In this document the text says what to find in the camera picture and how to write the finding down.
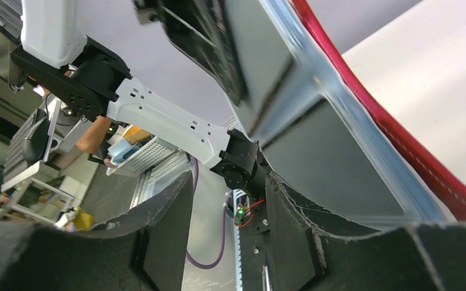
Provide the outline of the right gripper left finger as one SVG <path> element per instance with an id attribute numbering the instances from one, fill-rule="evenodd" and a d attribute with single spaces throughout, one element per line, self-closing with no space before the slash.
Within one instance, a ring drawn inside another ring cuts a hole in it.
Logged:
<path id="1" fill-rule="evenodd" d="M 180 290 L 192 173 L 89 231 L 0 222 L 0 290 Z"/>

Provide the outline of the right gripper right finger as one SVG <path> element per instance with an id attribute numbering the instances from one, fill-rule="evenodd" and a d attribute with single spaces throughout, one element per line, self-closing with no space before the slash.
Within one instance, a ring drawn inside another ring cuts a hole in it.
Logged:
<path id="1" fill-rule="evenodd" d="M 266 179 L 266 206 L 277 290 L 466 290 L 466 222 L 375 230 L 275 173 Z"/>

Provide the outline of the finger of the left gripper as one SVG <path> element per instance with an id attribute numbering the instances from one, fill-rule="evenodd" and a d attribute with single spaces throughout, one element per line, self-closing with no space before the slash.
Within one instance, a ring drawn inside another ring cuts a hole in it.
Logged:
<path id="1" fill-rule="evenodd" d="M 139 23 L 161 22 L 171 44 L 215 79 L 233 105 L 248 96 L 224 1 L 133 1 Z"/>

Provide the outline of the red leather card holder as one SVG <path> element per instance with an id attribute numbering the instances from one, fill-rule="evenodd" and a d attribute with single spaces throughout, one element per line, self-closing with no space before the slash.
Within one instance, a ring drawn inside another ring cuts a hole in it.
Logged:
<path id="1" fill-rule="evenodd" d="M 466 1 L 226 1 L 241 129 L 299 193 L 389 229 L 466 222 Z"/>

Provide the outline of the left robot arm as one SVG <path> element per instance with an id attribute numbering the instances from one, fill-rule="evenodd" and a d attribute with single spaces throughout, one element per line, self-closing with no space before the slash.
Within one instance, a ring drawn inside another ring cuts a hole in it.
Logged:
<path id="1" fill-rule="evenodd" d="M 158 96 L 114 52 L 86 36 L 76 1 L 22 1 L 20 45 L 10 59 L 72 110 L 136 125 L 188 152 L 232 190 L 259 195 L 258 145 Z"/>

